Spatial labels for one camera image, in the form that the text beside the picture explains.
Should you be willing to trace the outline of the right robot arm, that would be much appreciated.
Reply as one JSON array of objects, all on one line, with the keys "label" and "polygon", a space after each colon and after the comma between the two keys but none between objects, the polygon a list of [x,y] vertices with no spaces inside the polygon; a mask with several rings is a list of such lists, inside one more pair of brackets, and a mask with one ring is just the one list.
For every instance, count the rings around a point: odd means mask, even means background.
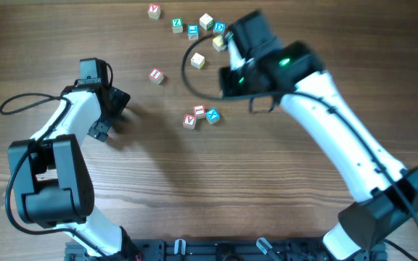
[{"label": "right robot arm", "polygon": [[284,46],[259,11],[231,24],[224,43],[230,55],[230,65],[220,71],[224,98],[270,96],[303,126],[343,177],[353,203],[322,239],[334,259],[370,250],[407,220],[418,218],[418,167],[408,169],[378,143],[306,43]]}]

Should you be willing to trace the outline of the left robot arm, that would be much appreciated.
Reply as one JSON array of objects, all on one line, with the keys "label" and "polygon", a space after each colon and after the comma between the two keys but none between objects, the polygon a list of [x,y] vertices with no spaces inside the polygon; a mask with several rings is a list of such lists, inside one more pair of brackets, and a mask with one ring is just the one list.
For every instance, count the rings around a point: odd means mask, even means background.
[{"label": "left robot arm", "polygon": [[85,137],[106,141],[130,96],[112,85],[112,67],[97,58],[80,61],[80,77],[59,96],[46,125],[8,148],[11,175],[5,196],[10,223],[23,233],[65,233],[73,239],[65,260],[140,260],[125,229],[94,203],[94,187],[81,153]]}]

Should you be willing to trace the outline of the blue X letter block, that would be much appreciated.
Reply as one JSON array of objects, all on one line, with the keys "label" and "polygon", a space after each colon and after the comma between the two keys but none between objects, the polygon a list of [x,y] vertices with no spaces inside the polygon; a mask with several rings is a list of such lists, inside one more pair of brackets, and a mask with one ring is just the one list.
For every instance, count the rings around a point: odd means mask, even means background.
[{"label": "blue X letter block", "polygon": [[209,109],[206,113],[205,113],[205,116],[206,116],[206,120],[212,125],[212,124],[214,124],[214,123],[217,123],[219,120],[220,120],[220,118],[221,118],[221,116],[220,116],[220,114],[218,113],[218,111],[217,111],[217,109],[216,108],[212,108],[212,109]]}]

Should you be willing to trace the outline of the red A letter block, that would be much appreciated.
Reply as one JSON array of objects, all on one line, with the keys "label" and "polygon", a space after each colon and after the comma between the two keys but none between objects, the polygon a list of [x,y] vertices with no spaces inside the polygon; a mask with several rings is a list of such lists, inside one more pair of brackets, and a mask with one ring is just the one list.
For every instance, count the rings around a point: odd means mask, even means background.
[{"label": "red A letter block", "polygon": [[197,118],[194,115],[185,114],[183,119],[183,126],[188,129],[194,129],[196,126]]}]

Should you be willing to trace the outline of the red I block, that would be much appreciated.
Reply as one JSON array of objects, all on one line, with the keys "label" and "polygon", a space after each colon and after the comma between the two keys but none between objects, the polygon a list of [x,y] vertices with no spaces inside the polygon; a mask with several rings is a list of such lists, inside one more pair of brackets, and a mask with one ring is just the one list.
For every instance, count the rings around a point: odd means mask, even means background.
[{"label": "red I block", "polygon": [[196,119],[206,118],[206,110],[204,104],[194,105],[193,112]]},{"label": "red I block", "polygon": [[163,72],[157,68],[152,69],[149,73],[149,79],[155,84],[160,85],[164,78]]}]

